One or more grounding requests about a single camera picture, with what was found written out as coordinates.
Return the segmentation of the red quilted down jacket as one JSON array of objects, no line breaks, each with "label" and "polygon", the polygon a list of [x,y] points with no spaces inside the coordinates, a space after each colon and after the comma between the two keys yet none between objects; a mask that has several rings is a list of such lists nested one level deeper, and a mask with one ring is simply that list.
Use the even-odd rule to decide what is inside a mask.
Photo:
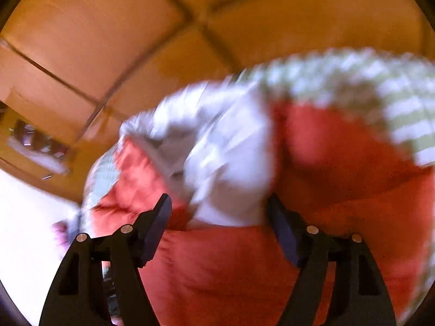
[{"label": "red quilted down jacket", "polygon": [[434,169],[350,112],[194,85],[126,120],[86,221],[139,260],[161,325],[399,325]]}]

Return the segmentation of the wooden panelled wardrobe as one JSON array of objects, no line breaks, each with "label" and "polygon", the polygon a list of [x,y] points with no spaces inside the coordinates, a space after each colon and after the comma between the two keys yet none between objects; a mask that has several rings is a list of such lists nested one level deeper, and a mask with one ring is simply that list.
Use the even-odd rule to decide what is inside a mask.
[{"label": "wooden panelled wardrobe", "polygon": [[434,0],[1,0],[1,102],[74,151],[69,176],[1,169],[80,202],[121,122],[178,88],[330,47],[434,57]]}]

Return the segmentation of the green white checked bedsheet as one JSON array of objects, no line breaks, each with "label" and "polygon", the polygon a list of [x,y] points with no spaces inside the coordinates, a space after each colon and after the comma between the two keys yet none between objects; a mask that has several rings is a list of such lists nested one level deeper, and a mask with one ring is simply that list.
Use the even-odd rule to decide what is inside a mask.
[{"label": "green white checked bedsheet", "polygon": [[255,65],[223,81],[188,85],[124,121],[117,143],[91,167],[89,210],[119,179],[115,153],[131,139],[170,187],[197,204],[221,182],[249,193],[271,183],[271,101],[354,115],[420,166],[434,163],[434,64],[413,55],[339,49]]}]

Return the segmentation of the wooden wall shelf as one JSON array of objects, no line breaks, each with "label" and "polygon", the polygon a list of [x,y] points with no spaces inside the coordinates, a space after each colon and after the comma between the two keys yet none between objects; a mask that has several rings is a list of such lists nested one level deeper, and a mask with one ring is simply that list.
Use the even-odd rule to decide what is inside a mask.
[{"label": "wooden wall shelf", "polygon": [[53,174],[69,176],[74,151],[29,123],[22,115],[1,102],[1,154],[13,151],[12,158],[32,163]]}]

